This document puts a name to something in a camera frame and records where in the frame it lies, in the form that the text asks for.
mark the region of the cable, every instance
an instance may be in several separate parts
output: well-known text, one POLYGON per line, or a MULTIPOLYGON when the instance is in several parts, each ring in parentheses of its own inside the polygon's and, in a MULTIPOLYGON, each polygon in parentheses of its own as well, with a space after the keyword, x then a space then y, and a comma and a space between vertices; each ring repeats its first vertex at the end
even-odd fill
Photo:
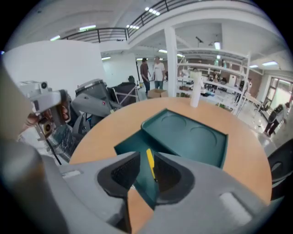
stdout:
POLYGON ((52 150, 52 152, 53 152, 55 158, 57 159, 57 161, 58 161, 58 163, 59 163, 59 165, 62 165, 61 162, 60 162, 60 160, 58 159, 57 155, 55 154, 55 151, 54 151, 54 149, 53 149, 51 143, 50 143, 47 139, 46 139, 46 142, 47 142, 48 146, 50 147, 50 149, 52 150))

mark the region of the black chair back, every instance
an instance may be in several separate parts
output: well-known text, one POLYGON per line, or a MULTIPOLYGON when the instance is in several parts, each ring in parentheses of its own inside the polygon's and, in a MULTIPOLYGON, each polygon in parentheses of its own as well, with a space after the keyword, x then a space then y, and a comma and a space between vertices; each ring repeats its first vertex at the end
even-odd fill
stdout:
POLYGON ((293 139, 287 141, 269 158, 272 178, 272 200, 285 195, 286 178, 293 172, 293 139))

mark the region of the wooden table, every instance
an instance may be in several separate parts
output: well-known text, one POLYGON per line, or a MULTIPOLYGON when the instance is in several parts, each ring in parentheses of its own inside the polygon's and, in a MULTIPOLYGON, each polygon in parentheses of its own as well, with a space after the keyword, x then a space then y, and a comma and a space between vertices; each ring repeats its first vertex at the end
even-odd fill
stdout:
MULTIPOLYGON (((131 104, 99 122, 77 146, 70 163, 84 163, 115 157, 114 146, 139 131, 141 123, 164 108, 197 120, 228 134, 228 148, 223 170, 247 186, 266 204, 271 200, 271 170, 258 139, 242 121, 228 111, 205 101, 197 108, 189 98, 154 98, 131 104)), ((153 211, 136 190, 128 192, 130 222, 137 232, 153 211)))

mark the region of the white bottle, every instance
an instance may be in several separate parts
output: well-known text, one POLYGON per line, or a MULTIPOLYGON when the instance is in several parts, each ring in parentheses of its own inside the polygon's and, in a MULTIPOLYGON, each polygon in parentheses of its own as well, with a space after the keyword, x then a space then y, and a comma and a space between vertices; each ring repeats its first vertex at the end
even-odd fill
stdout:
POLYGON ((194 79, 190 105, 192 107, 197 107, 201 97, 201 87, 203 86, 203 81, 201 80, 201 71, 191 71, 190 78, 194 79))

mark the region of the cardboard box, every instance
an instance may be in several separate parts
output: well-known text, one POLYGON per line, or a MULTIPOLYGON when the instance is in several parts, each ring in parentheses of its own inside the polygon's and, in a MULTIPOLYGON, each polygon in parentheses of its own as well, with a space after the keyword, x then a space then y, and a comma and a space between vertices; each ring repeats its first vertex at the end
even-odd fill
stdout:
POLYGON ((179 87, 180 90, 185 90, 185 91, 190 91, 190 88, 187 86, 180 86, 179 87))
POLYGON ((167 90, 153 89, 153 90, 148 91, 147 96, 149 98, 168 97, 168 91, 167 90))

